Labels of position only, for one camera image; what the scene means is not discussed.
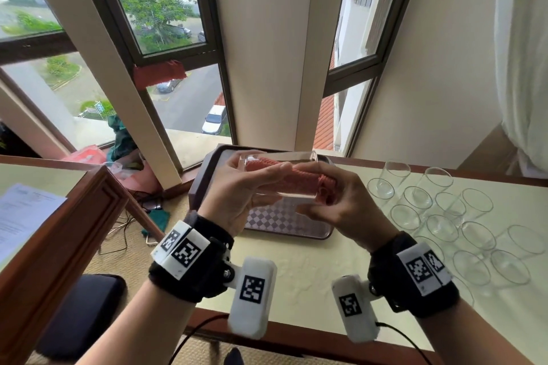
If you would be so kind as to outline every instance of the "hand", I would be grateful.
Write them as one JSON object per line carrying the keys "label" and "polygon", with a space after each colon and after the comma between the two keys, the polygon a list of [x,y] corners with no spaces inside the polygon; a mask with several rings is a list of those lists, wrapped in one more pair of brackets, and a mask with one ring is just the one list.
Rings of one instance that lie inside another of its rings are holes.
{"label": "hand", "polygon": [[332,206],[299,205],[298,213],[331,224],[370,253],[398,234],[396,227],[377,207],[357,174],[324,162],[299,163],[294,168],[335,178],[339,196]]}
{"label": "hand", "polygon": [[282,198],[256,195],[257,188],[281,181],[293,168],[290,162],[285,162],[254,172],[239,171],[240,155],[250,152],[261,153],[260,150],[236,152],[217,169],[209,193],[198,209],[198,215],[224,228],[233,237],[243,231],[250,209],[272,205]]}

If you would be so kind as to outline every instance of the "car windshield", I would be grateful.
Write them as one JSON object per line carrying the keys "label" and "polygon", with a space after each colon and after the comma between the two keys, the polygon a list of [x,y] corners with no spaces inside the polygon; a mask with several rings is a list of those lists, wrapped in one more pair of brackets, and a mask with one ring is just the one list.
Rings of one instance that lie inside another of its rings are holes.
{"label": "car windshield", "polygon": [[208,114],[205,118],[205,121],[207,121],[208,123],[220,123],[221,116],[219,114]]}

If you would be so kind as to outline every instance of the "tray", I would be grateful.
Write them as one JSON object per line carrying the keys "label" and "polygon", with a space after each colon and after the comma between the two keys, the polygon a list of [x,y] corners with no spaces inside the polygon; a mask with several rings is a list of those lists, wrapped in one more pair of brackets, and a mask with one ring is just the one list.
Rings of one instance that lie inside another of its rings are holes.
{"label": "tray", "polygon": [[[217,146],[214,151],[206,155],[200,172],[196,175],[192,187],[188,192],[188,202],[191,210],[197,210],[202,204],[209,190],[215,169],[218,166],[224,165],[237,150],[250,149],[253,149],[253,147],[223,144]],[[261,150],[269,152],[283,151],[272,149]],[[318,160],[332,164],[329,158],[323,155],[318,155]],[[333,227],[329,224],[312,221],[306,216],[295,213],[295,207],[300,203],[306,202],[312,202],[312,200],[308,198],[284,197],[274,205],[254,208],[249,211],[245,229],[311,238],[313,240],[325,240],[329,238],[333,232]]]}

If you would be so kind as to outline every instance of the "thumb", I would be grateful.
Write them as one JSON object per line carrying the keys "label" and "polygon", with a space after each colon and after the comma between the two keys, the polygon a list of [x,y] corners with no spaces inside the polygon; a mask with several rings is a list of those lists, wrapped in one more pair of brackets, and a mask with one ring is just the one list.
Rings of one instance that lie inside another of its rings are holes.
{"label": "thumb", "polygon": [[290,162],[279,163],[274,166],[265,167],[258,171],[245,172],[242,183],[248,188],[258,188],[269,183],[281,181],[293,170]]}
{"label": "thumb", "polygon": [[295,212],[308,216],[313,221],[322,221],[327,222],[330,225],[334,225],[333,210],[333,207],[314,203],[303,203],[301,205],[297,205]]}

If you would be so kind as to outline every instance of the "forearm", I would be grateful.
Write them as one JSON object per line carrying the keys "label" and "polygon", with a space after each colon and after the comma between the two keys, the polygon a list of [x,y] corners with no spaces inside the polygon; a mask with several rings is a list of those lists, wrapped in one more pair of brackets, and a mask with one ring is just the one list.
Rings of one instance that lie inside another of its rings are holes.
{"label": "forearm", "polygon": [[146,280],[77,365],[168,363],[195,306]]}
{"label": "forearm", "polygon": [[418,321],[446,365],[531,364],[462,300],[451,309]]}

